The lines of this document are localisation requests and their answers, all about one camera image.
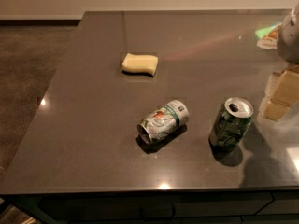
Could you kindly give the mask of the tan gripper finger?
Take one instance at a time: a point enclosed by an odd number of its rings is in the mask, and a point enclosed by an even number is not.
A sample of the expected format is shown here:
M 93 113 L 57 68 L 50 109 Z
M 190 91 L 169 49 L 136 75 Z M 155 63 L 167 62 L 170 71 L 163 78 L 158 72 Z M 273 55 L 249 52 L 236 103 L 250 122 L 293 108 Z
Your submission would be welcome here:
M 299 101 L 299 74 L 292 70 L 270 75 L 265 95 L 273 103 L 293 106 Z
M 290 109 L 285 105 L 273 103 L 271 100 L 263 98 L 261 101 L 259 111 L 261 115 L 266 119 L 279 120 L 285 114 L 287 114 L 290 111 Z

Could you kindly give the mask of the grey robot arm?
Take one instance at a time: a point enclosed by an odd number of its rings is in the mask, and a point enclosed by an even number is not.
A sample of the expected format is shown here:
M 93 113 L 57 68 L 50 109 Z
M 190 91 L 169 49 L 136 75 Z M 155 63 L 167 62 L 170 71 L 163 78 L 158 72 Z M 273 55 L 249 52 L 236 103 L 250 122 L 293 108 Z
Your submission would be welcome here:
M 265 89 L 260 113 L 270 120 L 279 120 L 299 101 L 299 4 L 273 26 L 257 42 L 262 49 L 276 49 L 288 63 L 282 71 L 273 72 Z

